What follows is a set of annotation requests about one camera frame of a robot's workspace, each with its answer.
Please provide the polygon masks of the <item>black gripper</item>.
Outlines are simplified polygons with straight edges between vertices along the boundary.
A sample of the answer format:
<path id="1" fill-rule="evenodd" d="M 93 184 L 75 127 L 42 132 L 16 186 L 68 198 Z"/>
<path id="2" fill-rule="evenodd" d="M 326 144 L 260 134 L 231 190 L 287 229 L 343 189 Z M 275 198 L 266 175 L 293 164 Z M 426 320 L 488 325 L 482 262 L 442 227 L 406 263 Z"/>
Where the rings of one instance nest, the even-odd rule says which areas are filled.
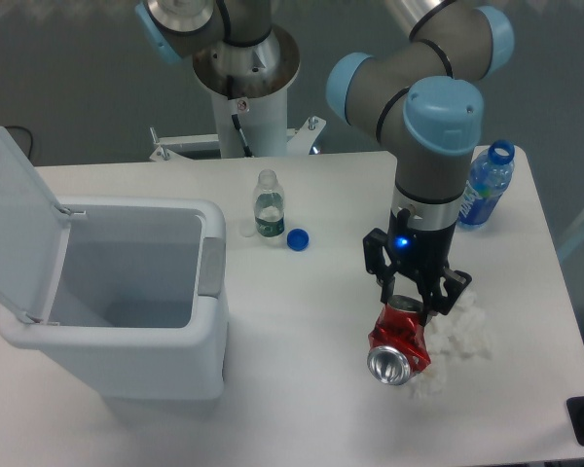
<path id="1" fill-rule="evenodd" d="M 419 282 L 423 303 L 420 322 L 426 326 L 437 314 L 449 314 L 472 282 L 472 276 L 448 267 L 455 222 L 438 231 L 421 231 L 409 226 L 412 217 L 407 208 L 404 214 L 392 209 L 387 234 L 374 228 L 364 236 L 364 262 L 366 271 L 376 277 L 381 287 L 382 303 L 393 295 L 396 273 Z"/>

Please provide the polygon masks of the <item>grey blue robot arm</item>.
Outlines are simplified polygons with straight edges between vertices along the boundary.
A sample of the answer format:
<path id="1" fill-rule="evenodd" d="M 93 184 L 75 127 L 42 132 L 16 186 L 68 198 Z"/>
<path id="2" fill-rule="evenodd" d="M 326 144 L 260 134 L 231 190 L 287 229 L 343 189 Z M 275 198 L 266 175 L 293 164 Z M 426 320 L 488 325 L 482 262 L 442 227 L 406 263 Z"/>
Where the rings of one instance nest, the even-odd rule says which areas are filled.
<path id="1" fill-rule="evenodd" d="M 397 159 L 389 226 L 364 238 L 365 267 L 384 300 L 397 276 L 412 280 L 426 322 L 449 313 L 471 280 L 451 269 L 448 255 L 481 135 L 484 101 L 475 84 L 510 59 L 515 37 L 507 16 L 491 6 L 393 1 L 390 9 L 407 47 L 385 59 L 341 58 L 326 99 Z M 285 95 L 300 53 L 273 22 L 270 2 L 141 1 L 135 11 L 166 61 L 193 61 L 217 112 L 223 157 L 285 153 L 287 116 L 263 102 Z"/>

